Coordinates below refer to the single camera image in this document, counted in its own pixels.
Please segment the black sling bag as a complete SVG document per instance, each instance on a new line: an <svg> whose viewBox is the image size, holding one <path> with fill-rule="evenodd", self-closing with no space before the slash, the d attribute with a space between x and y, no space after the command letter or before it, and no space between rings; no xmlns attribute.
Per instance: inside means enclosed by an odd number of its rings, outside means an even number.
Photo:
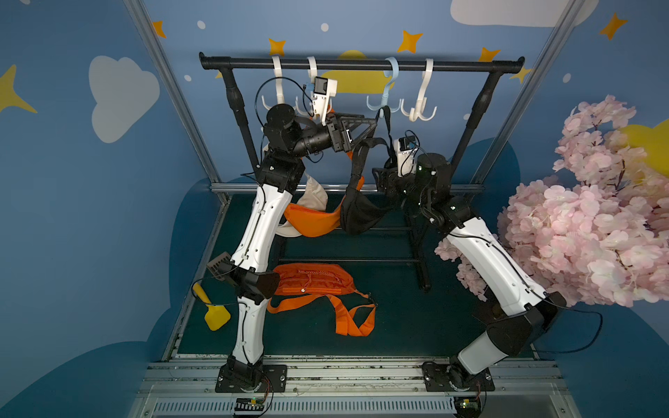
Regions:
<svg viewBox="0 0 669 418"><path fill-rule="evenodd" d="M384 120L388 131L389 140L382 138L366 138L358 143L352 151L352 170L350 181L348 183L344 197L352 197L355 192L355 186L362 177L364 167L367 161L369 150L376 146L385 146L389 159L385 162L383 168L397 168L397 157L393 148L393 138L391 136L391 115L392 112L387 106L383 109ZM376 121L381 117L381 112L376 114ZM394 208L394 201L397 198L388 198L391 204L386 207L378 207L361 191L356 193L356 198L352 204L352 211L346 222L341 224L341 229L350 235L359 235L375 226L391 209Z"/></svg>

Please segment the white canvas bag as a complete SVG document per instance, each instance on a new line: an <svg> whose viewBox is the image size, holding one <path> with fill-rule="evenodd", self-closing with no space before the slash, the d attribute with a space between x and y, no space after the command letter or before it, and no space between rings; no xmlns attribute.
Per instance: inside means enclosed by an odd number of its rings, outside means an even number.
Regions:
<svg viewBox="0 0 669 418"><path fill-rule="evenodd" d="M297 200L296 205L323 212L327 207L328 194L317 180L309 174L306 177L305 191L301 198ZM301 233L288 220L277 227L276 234L283 238L297 238L301 236Z"/></svg>

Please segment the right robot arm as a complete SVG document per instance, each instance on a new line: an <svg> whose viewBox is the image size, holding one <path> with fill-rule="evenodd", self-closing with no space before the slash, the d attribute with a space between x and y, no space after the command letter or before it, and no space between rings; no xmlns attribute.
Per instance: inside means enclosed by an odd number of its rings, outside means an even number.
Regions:
<svg viewBox="0 0 669 418"><path fill-rule="evenodd" d="M449 360L446 374L455 390L465 391L484 379L489 367L519 355L547 332L567 310L566 299L548 293L502 247L485 221L462 196L451 192L451 164L437 153L399 158L373 169L378 191L414 205L444 234L484 281L501 316Z"/></svg>

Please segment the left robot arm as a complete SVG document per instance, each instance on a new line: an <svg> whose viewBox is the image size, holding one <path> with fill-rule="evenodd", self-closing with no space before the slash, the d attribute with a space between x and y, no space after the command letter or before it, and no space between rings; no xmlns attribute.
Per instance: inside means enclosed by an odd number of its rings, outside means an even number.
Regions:
<svg viewBox="0 0 669 418"><path fill-rule="evenodd" d="M334 79L314 77L311 90L302 92L311 102L309 117L288 103L268 109L262 125L268 150L254 164L257 189L244 235L232 254L221 254L209 265L214 278L233 285L238 309L236 341L221 367L219 392L256 392L271 385L263 364L263 332L280 276L268 267L270 250L304 174L304 158L330 148L351 148L350 135L330 111L337 85Z"/></svg>

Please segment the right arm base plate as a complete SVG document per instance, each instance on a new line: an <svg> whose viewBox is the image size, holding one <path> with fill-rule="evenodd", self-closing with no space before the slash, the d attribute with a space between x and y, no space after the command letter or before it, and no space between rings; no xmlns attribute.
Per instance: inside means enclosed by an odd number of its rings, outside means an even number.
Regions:
<svg viewBox="0 0 669 418"><path fill-rule="evenodd" d="M424 362L423 381L428 392L489 392L495 390L489 369L470 374L459 364Z"/></svg>

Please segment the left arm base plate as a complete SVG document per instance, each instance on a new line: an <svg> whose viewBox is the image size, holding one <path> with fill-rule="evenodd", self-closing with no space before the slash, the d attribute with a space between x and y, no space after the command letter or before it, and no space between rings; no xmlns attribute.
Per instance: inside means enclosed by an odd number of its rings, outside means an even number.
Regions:
<svg viewBox="0 0 669 418"><path fill-rule="evenodd" d="M216 393L284 393L287 384L286 365L264 365L251 374L233 371L228 365L220 368L215 383Z"/></svg>

